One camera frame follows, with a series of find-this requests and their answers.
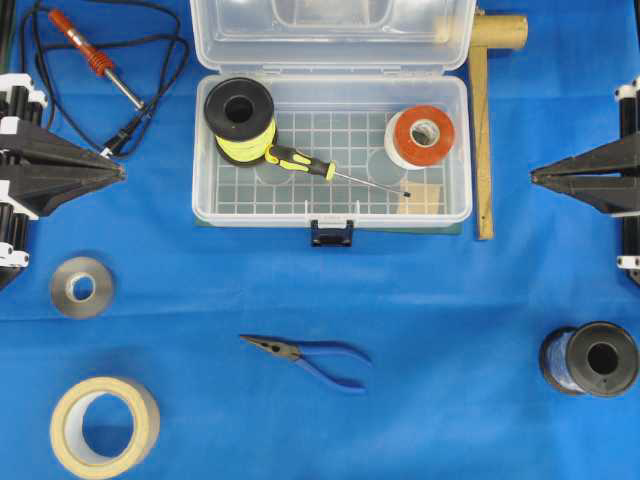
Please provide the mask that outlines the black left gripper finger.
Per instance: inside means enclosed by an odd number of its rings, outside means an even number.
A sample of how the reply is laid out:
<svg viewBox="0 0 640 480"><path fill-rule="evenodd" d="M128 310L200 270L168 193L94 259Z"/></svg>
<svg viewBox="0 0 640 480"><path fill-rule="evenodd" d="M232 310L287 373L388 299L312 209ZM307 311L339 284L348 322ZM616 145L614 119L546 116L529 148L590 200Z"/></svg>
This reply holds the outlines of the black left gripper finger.
<svg viewBox="0 0 640 480"><path fill-rule="evenodd" d="M60 205L124 180L123 174L89 174L85 177L18 172L1 180L1 202L30 219L51 215Z"/></svg>
<svg viewBox="0 0 640 480"><path fill-rule="evenodd" d="M111 171L124 178L124 168L111 159L32 123L2 123L1 149L36 163Z"/></svg>

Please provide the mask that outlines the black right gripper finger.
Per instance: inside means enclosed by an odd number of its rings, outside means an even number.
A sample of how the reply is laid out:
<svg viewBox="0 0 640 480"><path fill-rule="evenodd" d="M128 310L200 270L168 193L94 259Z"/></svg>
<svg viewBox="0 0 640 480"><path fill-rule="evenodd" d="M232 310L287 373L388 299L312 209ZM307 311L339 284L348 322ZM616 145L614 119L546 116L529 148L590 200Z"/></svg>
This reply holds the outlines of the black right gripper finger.
<svg viewBox="0 0 640 480"><path fill-rule="evenodd" d="M577 156L567 157L530 172L533 179L548 176L604 175L639 168L639 133L627 135Z"/></svg>
<svg viewBox="0 0 640 480"><path fill-rule="evenodd" d="M639 178L533 175L534 184L589 204L603 214L639 212Z"/></svg>

